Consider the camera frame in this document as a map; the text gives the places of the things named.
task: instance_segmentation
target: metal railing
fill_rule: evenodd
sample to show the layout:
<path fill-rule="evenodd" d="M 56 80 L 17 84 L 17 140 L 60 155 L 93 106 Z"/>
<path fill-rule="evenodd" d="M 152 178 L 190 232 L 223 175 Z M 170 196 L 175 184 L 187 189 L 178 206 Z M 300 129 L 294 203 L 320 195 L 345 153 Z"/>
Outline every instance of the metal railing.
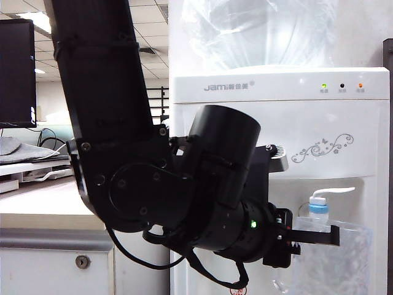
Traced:
<path fill-rule="evenodd" d="M 151 106 L 150 109 L 161 109 L 161 115 L 159 116 L 152 116 L 153 118 L 159 118 L 160 121 L 164 121 L 165 119 L 169 118 L 169 115 L 167 112 L 165 112 L 166 110 L 169 109 L 169 106 L 165 106 L 164 101 L 167 100 L 169 101 L 169 97 L 165 97 L 165 90 L 169 90 L 169 88 L 167 87 L 160 87 L 160 88 L 146 88 L 147 91 L 149 90 L 160 90 L 161 91 L 161 97 L 149 97 L 149 101 L 150 100 L 160 100 L 161 101 L 161 105 L 160 106 Z"/>

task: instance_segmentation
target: desk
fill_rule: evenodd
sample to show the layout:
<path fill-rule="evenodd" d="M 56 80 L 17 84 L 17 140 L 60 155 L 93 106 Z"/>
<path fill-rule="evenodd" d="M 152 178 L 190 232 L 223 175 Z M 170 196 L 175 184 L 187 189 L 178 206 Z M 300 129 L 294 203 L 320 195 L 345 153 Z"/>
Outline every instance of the desk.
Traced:
<path fill-rule="evenodd" d="M 21 183 L 0 195 L 1 228 L 105 230 L 83 203 L 73 177 Z"/>
<path fill-rule="evenodd" d="M 140 233 L 117 236 L 140 258 L 168 263 L 169 251 Z M 87 269 L 76 266 L 80 255 L 91 260 Z M 147 269 L 114 250 L 73 177 L 22 183 L 0 195 L 0 272 L 6 295 L 169 294 L 169 270 Z"/>

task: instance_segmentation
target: black wire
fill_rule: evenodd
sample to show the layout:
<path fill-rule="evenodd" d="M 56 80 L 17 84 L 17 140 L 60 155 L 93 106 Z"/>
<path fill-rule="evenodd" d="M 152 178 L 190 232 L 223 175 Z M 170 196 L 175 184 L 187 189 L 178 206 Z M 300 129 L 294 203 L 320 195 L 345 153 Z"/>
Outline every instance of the black wire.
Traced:
<path fill-rule="evenodd" d="M 120 243 L 120 241 L 117 239 L 113 229 L 109 228 L 108 226 L 106 226 L 106 230 L 108 231 L 109 236 L 111 237 L 112 241 L 114 242 L 114 244 L 116 245 L 116 247 L 120 250 L 120 252 L 122 252 L 127 258 L 131 259 L 132 261 L 142 265 L 142 266 L 146 266 L 150 269 L 155 269 L 155 270 L 165 270 L 165 269 L 170 269 L 171 267 L 174 267 L 176 265 L 178 265 L 180 262 L 182 262 L 184 260 L 185 257 L 181 257 L 178 260 L 176 260 L 175 262 L 172 262 L 170 264 L 166 264 L 166 265 L 155 265 L 155 264 L 151 264 L 148 263 L 146 261 L 143 261 L 135 256 L 133 256 L 130 252 L 128 252 Z"/>
<path fill-rule="evenodd" d="M 41 144 L 42 144 L 41 143 L 41 139 L 42 139 L 42 132 L 44 130 L 51 131 L 53 133 L 54 137 L 57 138 L 56 133 L 52 129 L 50 129 L 50 128 L 43 128 L 42 130 L 33 130 L 33 129 L 30 129 L 30 128 L 25 128 L 25 129 L 30 130 L 32 132 L 39 132 L 40 133 L 39 136 L 38 136 L 38 140 L 37 140 L 37 146 L 41 146 Z"/>
<path fill-rule="evenodd" d="M 63 141 L 63 140 L 61 140 L 61 139 L 59 139 L 59 138 L 57 138 L 57 137 L 46 137 L 46 139 L 44 139 L 44 140 L 42 140 L 42 141 L 41 141 L 41 143 L 40 143 L 40 145 L 39 145 L 39 146 L 43 146 L 43 145 L 44 145 L 44 143 L 45 143 L 47 140 L 55 140 L 55 141 L 60 141 L 60 142 L 61 142 L 61 143 L 63 143 L 63 144 L 65 144 L 65 143 L 66 143 L 65 141 Z"/>

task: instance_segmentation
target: brand logo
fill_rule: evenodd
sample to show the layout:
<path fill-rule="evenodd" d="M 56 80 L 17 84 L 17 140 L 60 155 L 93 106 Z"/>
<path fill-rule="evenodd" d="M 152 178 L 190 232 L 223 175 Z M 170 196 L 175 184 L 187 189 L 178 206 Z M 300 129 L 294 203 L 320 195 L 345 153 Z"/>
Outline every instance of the brand logo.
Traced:
<path fill-rule="evenodd" d="M 216 91 L 216 90 L 242 90 L 248 89 L 249 86 L 254 86 L 255 82 L 250 81 L 249 83 L 237 83 L 237 84 L 216 84 L 208 85 L 204 88 L 205 91 Z"/>
<path fill-rule="evenodd" d="M 243 288 L 243 289 L 240 289 L 240 290 L 231 289 L 230 293 L 231 293 L 231 295 L 246 295 L 247 294 L 247 288 Z"/>

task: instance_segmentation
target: robotic arm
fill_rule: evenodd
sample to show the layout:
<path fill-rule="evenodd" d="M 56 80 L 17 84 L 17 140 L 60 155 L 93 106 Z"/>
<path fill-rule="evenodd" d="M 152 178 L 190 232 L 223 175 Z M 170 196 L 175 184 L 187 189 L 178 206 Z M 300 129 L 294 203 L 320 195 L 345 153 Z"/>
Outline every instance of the robotic arm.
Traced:
<path fill-rule="evenodd" d="M 205 106 L 188 136 L 169 138 L 153 125 L 139 46 L 127 0 L 45 0 L 55 59 L 75 140 L 68 143 L 80 195 L 113 230 L 143 232 L 228 288 L 248 283 L 244 262 L 288 267 L 293 242 L 340 244 L 331 233 L 292 230 L 292 213 L 268 201 L 270 172 L 287 166 L 282 147 L 255 148 L 260 125 L 223 106 Z M 163 227 L 163 235 L 150 232 Z M 239 281 L 214 278 L 194 248 L 234 260 Z"/>

